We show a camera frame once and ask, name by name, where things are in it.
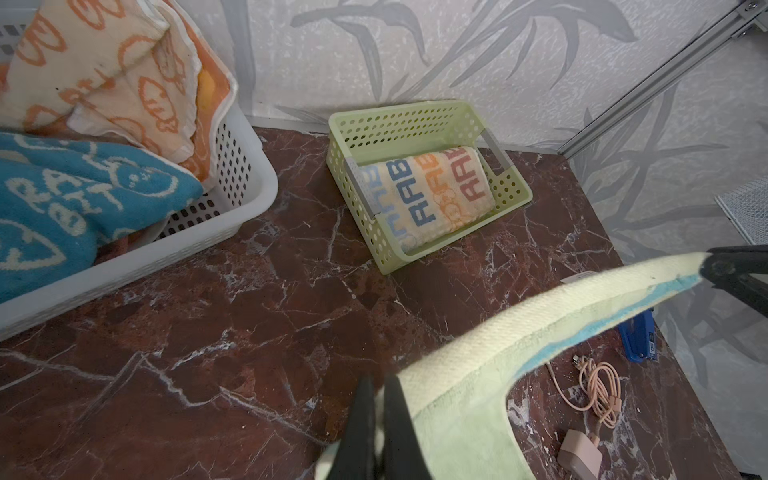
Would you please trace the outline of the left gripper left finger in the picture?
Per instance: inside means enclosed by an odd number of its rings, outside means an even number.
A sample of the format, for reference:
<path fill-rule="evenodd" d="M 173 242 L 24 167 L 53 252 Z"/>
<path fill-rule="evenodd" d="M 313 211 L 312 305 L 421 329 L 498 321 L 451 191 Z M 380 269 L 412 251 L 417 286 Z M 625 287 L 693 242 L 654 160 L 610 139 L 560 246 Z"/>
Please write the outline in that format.
<path fill-rule="evenodd" d="M 376 476 L 374 384 L 363 376 L 348 412 L 344 434 L 328 474 L 330 480 L 373 480 Z"/>

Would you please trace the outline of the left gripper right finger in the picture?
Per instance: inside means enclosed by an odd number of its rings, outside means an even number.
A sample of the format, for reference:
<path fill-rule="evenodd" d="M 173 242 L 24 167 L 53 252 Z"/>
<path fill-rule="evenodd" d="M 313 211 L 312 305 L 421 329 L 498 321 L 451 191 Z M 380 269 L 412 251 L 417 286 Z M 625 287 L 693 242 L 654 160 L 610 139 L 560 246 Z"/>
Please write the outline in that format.
<path fill-rule="evenodd" d="M 413 427 L 407 402 L 397 376 L 384 384 L 383 471 L 388 480 L 432 478 Z"/>

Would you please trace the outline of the cream rabbit lettered towel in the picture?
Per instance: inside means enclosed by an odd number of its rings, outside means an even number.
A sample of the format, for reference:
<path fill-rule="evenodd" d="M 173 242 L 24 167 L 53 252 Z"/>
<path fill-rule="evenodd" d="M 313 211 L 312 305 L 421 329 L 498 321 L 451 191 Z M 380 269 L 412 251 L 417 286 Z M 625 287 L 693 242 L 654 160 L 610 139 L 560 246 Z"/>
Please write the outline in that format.
<path fill-rule="evenodd" d="M 487 215 L 495 200 L 477 149 L 460 146 L 360 168 L 400 248 L 411 254 L 423 245 Z"/>

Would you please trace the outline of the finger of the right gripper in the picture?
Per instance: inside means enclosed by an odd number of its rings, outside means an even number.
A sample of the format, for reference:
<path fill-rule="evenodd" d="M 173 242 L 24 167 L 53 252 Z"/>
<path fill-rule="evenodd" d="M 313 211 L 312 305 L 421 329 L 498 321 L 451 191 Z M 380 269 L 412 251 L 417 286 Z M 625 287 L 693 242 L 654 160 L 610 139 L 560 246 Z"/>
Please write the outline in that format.
<path fill-rule="evenodd" d="M 723 290 L 732 297 L 749 306 L 764 317 L 768 315 L 767 284 L 762 281 L 736 281 L 714 284 L 715 289 Z"/>
<path fill-rule="evenodd" d="M 716 247 L 707 251 L 700 274 L 718 288 L 738 285 L 755 275 L 767 275 L 767 246 Z"/>

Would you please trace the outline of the yellow and teal towel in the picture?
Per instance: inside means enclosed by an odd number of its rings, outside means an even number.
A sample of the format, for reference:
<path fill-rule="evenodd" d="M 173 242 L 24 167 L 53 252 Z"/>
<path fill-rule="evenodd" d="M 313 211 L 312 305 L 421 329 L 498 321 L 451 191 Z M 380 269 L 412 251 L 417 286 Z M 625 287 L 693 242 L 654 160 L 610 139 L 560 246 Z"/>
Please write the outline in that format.
<path fill-rule="evenodd" d="M 707 256 L 661 257 L 587 276 L 529 298 L 397 373 L 433 479 L 530 479 L 506 397 L 564 350 L 701 282 Z"/>

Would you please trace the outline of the teal patterned towel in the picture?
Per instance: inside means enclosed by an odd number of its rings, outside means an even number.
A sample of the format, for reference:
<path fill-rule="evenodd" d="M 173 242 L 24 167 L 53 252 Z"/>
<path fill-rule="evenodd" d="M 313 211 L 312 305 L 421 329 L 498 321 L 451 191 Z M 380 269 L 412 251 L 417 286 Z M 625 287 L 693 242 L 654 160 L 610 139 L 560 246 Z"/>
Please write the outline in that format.
<path fill-rule="evenodd" d="M 204 193 L 186 169 L 130 145 L 1 134 L 1 299 L 90 268 L 99 249 Z"/>

